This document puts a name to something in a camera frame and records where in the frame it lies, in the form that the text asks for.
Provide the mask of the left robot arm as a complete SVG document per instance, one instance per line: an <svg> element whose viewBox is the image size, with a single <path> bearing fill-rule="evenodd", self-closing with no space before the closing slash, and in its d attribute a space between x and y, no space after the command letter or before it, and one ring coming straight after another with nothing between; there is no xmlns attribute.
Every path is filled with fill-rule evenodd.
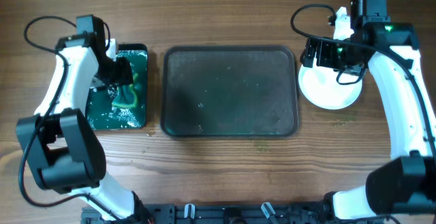
<svg viewBox="0 0 436 224"><path fill-rule="evenodd" d="M51 208L80 198L111 223L153 223L153 215L134 191L123 188L106 169L102 145L86 116L89 91L134 83L128 60L116 55L116 42L106 22L92 14L73 22L76 34L54 48L31 41L34 48L56 56L47 93L33 116L21 118L16 136L22 147L18 188L23 199Z"/></svg>

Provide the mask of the white plate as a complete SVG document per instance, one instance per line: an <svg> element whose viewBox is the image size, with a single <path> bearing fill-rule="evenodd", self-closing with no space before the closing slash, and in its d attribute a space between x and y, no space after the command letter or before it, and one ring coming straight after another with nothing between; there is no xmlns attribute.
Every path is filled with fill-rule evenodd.
<svg viewBox="0 0 436 224"><path fill-rule="evenodd" d="M352 105L360 96L362 81L342 85L333 69L300 67L298 85L302 94L314 105L327 110L340 110Z"/></svg>

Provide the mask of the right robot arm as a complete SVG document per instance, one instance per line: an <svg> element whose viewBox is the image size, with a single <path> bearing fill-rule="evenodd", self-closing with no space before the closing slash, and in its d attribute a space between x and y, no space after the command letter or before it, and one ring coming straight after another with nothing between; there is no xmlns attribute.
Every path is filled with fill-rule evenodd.
<svg viewBox="0 0 436 224"><path fill-rule="evenodd" d="M357 100L370 73L388 122L390 160L362 186L327 193L318 203L294 204L292 212L315 223L435 214L435 115L414 27L391 21L387 0L351 0L331 12L329 23L332 37L307 36L298 85L312 104L340 110Z"/></svg>

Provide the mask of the green yellow sponge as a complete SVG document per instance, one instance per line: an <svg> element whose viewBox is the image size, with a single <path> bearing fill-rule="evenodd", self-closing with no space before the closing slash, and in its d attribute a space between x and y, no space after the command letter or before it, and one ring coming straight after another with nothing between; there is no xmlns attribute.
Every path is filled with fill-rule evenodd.
<svg viewBox="0 0 436 224"><path fill-rule="evenodd" d="M112 100L112 106L123 109L131 109L138 106L138 95L134 88L138 74L133 74L133 83L119 86L115 98Z"/></svg>

